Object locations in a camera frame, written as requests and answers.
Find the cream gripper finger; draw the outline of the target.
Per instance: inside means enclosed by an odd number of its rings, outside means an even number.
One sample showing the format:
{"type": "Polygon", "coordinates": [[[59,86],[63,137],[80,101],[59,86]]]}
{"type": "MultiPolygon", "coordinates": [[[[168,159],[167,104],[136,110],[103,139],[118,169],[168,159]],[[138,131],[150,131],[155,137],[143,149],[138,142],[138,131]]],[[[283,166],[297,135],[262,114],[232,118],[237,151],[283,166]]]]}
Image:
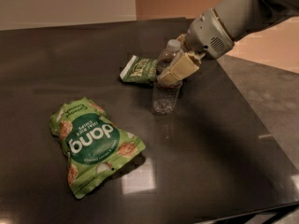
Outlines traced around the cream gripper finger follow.
{"type": "Polygon", "coordinates": [[[194,52],[183,52],[178,54],[175,59],[157,77],[159,83],[166,86],[189,77],[200,68],[200,55],[194,52]]]}
{"type": "Polygon", "coordinates": [[[186,45],[185,42],[185,34],[181,34],[177,37],[177,41],[180,43],[180,48],[184,51],[184,52],[188,52],[189,49],[186,45]]]}

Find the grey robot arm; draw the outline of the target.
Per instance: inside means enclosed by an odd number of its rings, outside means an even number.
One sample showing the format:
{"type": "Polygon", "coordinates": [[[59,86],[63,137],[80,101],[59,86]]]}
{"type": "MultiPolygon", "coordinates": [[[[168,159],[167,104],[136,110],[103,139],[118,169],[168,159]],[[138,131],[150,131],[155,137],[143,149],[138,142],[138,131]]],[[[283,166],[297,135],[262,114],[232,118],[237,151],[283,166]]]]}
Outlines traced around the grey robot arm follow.
{"type": "Polygon", "coordinates": [[[182,51],[158,76],[172,86],[195,73],[204,58],[218,59],[243,37],[275,26],[299,12],[299,0],[222,0],[181,35],[182,51]]]}

